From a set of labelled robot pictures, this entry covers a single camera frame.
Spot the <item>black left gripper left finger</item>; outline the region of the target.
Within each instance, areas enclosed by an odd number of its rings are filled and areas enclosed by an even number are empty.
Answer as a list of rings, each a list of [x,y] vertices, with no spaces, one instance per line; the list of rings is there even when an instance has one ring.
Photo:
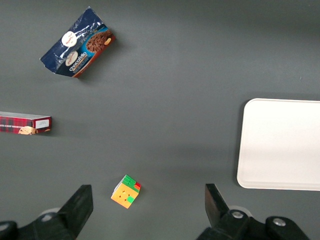
[[[15,221],[0,223],[2,240],[75,240],[93,212],[93,193],[84,184],[58,212],[48,212],[23,227]]]

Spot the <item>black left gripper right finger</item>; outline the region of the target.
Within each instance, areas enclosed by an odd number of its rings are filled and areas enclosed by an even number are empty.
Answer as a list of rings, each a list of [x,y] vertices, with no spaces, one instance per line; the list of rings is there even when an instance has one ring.
[[[205,211],[210,227],[199,240],[308,240],[291,219],[270,216],[264,223],[237,207],[231,209],[214,183],[205,185]]]

